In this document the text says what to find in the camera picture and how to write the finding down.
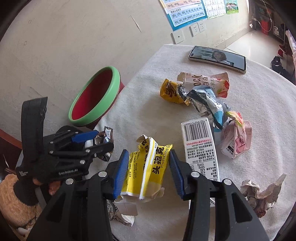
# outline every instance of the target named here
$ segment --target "stuffed toy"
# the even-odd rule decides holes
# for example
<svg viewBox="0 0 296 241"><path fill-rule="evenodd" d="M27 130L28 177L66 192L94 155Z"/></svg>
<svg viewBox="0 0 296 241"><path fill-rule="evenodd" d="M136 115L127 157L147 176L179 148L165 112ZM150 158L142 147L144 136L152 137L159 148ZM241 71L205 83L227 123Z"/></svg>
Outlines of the stuffed toy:
<svg viewBox="0 0 296 241"><path fill-rule="evenodd" d="M30 233L37 218L41 214L39 204L28 206L22 203L15 195L13 186L18 178L14 174L8 174L0 183L0 211L13 231L17 230L25 240ZM35 185L41 185L33 179ZM60 187L60 181L49 184L49 194L53 195Z"/></svg>

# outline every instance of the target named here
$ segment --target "wall poster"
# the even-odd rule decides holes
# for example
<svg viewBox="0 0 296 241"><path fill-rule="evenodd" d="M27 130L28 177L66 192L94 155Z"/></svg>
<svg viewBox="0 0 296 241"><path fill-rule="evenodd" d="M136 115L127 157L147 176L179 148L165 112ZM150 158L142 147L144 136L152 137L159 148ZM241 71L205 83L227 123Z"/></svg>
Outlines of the wall poster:
<svg viewBox="0 0 296 241"><path fill-rule="evenodd" d="M201 0L159 0L173 31L207 18Z"/></svg>
<svg viewBox="0 0 296 241"><path fill-rule="evenodd" d="M215 18L226 14L224 0L202 0L207 13L207 18Z"/></svg>
<svg viewBox="0 0 296 241"><path fill-rule="evenodd" d="M226 6L226 13L232 14L232 13L238 13L239 12L239 6L237 4L237 0L224 0L225 6Z"/></svg>

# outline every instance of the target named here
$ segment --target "tiled floor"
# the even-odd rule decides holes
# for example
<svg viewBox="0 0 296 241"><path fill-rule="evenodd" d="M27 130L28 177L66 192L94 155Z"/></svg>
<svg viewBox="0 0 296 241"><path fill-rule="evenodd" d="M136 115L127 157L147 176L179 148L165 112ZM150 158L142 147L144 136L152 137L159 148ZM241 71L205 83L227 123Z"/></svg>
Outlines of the tiled floor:
<svg viewBox="0 0 296 241"><path fill-rule="evenodd" d="M268 68L279 50L279 41L259 31L252 30L230 44L225 51L235 52Z"/></svg>

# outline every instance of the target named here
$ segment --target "barcode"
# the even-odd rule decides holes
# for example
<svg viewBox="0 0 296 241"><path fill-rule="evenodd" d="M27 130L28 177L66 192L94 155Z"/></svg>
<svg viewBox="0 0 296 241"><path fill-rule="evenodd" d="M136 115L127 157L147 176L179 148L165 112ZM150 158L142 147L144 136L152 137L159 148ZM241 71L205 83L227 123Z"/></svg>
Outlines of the barcode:
<svg viewBox="0 0 296 241"><path fill-rule="evenodd" d="M184 126L186 141L194 141L202 138L209 137L205 121L198 123L191 123Z"/></svg>

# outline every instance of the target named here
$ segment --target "calendar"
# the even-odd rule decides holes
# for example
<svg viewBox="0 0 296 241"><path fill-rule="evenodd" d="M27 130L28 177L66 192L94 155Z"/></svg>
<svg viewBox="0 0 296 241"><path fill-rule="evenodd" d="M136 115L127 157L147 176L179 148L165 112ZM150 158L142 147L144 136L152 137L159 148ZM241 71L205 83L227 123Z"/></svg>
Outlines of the calendar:
<svg viewBox="0 0 296 241"><path fill-rule="evenodd" d="M173 31L207 18L201 0L159 0Z"/></svg>
<svg viewBox="0 0 296 241"><path fill-rule="evenodd" d="M202 0L207 13L207 18L215 18L226 14L224 0Z"/></svg>

